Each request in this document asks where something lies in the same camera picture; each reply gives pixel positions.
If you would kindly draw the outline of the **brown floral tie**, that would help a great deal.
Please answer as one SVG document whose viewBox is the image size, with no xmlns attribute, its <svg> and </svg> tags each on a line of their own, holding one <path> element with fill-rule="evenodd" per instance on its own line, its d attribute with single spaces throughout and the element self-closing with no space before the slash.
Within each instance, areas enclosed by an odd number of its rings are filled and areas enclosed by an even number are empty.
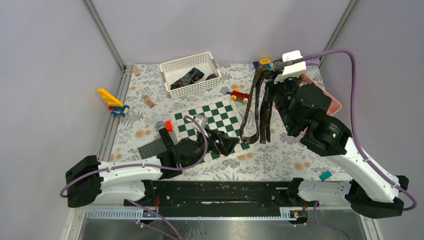
<svg viewBox="0 0 424 240">
<path fill-rule="evenodd" d="M 270 77 L 270 69 L 261 65 L 253 76 L 250 92 L 247 98 L 246 110 L 240 125 L 240 140 L 245 144 L 266 144 L 271 141 L 271 116 L 272 103 L 268 99 L 270 91 L 268 88 L 264 90 L 262 101 L 260 101 L 261 88 L 266 79 Z M 244 129 L 248 122 L 251 107 L 254 107 L 254 122 L 256 132 L 252 136 L 244 136 Z"/>
</svg>

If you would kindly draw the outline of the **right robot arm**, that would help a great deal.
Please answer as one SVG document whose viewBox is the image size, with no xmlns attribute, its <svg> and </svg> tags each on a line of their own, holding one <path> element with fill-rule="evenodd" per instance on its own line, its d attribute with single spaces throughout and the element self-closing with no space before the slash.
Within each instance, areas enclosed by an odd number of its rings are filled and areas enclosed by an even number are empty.
<svg viewBox="0 0 424 240">
<path fill-rule="evenodd" d="M 320 87 L 300 84 L 292 77 L 278 83 L 269 79 L 264 98 L 275 105 L 289 136 L 300 137 L 308 150 L 336 163 L 351 177 L 334 182 L 294 178 L 286 190 L 291 205 L 350 207 L 372 219 L 402 215 L 405 204 L 399 191 L 407 189 L 408 178 L 388 173 L 372 159 L 364 160 L 351 130 L 328 115 L 332 99 Z"/>
</svg>

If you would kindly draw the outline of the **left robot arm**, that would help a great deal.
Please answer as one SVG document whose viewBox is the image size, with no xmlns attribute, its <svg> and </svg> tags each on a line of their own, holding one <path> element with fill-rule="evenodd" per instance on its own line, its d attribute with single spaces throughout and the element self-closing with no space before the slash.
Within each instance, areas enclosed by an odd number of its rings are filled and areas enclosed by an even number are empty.
<svg viewBox="0 0 424 240">
<path fill-rule="evenodd" d="M 167 142 L 163 152 L 137 163 L 100 162 L 95 155 L 88 155 L 65 173 L 66 185 L 59 195 L 69 208 L 124 200 L 148 206 L 155 200 L 151 181 L 178 176 L 198 165 L 209 152 L 227 157 L 239 143 L 238 137 L 216 129 L 206 129 L 196 137 L 183 138 L 177 144 Z"/>
</svg>

